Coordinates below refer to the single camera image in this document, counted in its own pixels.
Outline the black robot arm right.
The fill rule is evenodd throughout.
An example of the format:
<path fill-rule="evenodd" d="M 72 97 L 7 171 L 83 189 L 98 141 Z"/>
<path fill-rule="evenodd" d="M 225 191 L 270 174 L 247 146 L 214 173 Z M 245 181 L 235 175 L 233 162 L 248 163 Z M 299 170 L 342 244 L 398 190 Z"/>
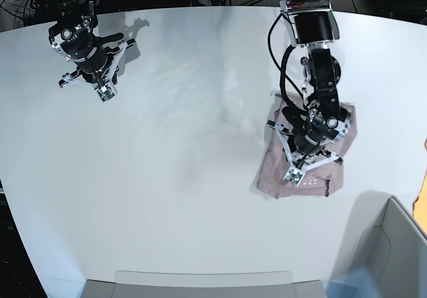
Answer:
<path fill-rule="evenodd" d="M 53 50 L 66 61 L 74 62 L 81 76 L 90 83 L 100 79 L 109 61 L 105 44 L 118 40 L 116 36 L 94 35 L 98 26 L 96 2 L 60 0 L 59 18 L 49 28 L 49 42 Z"/>

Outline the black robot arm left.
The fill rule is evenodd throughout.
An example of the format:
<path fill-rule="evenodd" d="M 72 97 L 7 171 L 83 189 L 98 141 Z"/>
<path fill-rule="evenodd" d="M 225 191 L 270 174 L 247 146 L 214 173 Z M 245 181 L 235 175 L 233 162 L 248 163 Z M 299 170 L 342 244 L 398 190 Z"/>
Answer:
<path fill-rule="evenodd" d="M 330 44 L 339 40 L 338 24 L 331 0 L 279 0 L 280 15 L 290 36 L 280 64 L 280 91 L 286 106 L 282 113 L 292 125 L 292 151 L 315 155 L 329 143 L 344 137 L 352 115 L 338 98 L 337 84 L 341 77 L 338 61 L 330 52 Z M 307 49 L 301 64 L 304 82 L 300 93 L 302 106 L 297 107 L 286 91 L 286 67 L 296 47 Z"/>

